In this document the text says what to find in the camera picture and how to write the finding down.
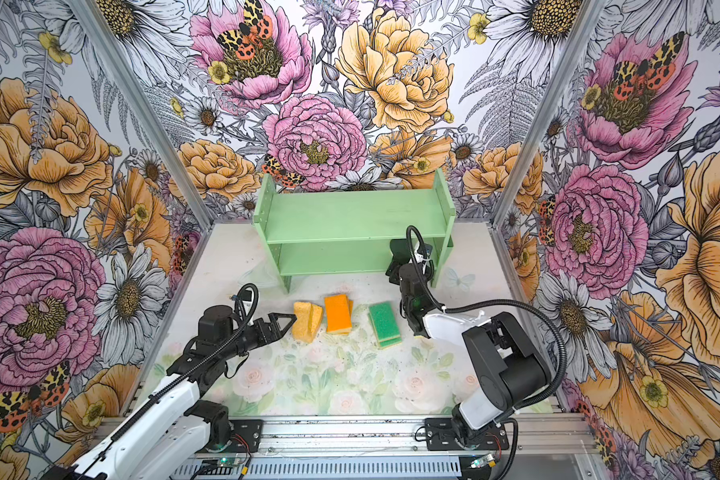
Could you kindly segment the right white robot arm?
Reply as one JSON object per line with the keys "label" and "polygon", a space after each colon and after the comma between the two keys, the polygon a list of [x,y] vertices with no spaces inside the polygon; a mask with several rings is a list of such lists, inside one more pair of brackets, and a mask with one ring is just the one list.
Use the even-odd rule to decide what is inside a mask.
{"label": "right white robot arm", "polygon": [[399,310],[412,333],[463,348],[478,386],[452,410],[454,440],[475,449],[490,430],[499,427],[522,403],[555,385],[556,377],[517,318],[509,312],[489,315],[487,307],[520,302],[495,299],[449,308],[437,302],[429,289],[434,267],[432,248],[410,239],[390,242],[389,281],[400,287]]}

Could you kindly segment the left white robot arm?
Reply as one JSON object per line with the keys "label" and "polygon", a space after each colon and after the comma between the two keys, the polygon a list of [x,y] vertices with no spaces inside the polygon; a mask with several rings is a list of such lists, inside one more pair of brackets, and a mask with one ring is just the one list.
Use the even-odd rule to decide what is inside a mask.
{"label": "left white robot arm", "polygon": [[228,447],[229,410],[203,396],[228,374],[229,360],[281,340],[297,320],[289,313],[252,315],[243,306],[207,308],[197,335],[147,399],[73,465],[52,467],[43,477],[166,479],[196,452]]}

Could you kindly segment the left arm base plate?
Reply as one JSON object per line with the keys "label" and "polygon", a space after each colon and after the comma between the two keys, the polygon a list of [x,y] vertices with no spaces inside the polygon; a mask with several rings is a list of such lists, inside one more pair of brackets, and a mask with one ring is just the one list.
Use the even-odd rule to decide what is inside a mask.
{"label": "left arm base plate", "polygon": [[261,419],[229,419],[221,427],[220,437],[207,448],[212,453],[257,453],[263,435]]}

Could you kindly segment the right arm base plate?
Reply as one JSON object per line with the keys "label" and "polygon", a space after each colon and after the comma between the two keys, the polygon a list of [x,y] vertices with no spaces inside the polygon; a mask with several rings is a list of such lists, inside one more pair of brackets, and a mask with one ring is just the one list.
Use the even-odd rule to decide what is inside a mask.
{"label": "right arm base plate", "polygon": [[504,427],[488,424],[479,430],[452,418],[430,417],[424,420],[424,441],[429,451],[495,451],[510,448]]}

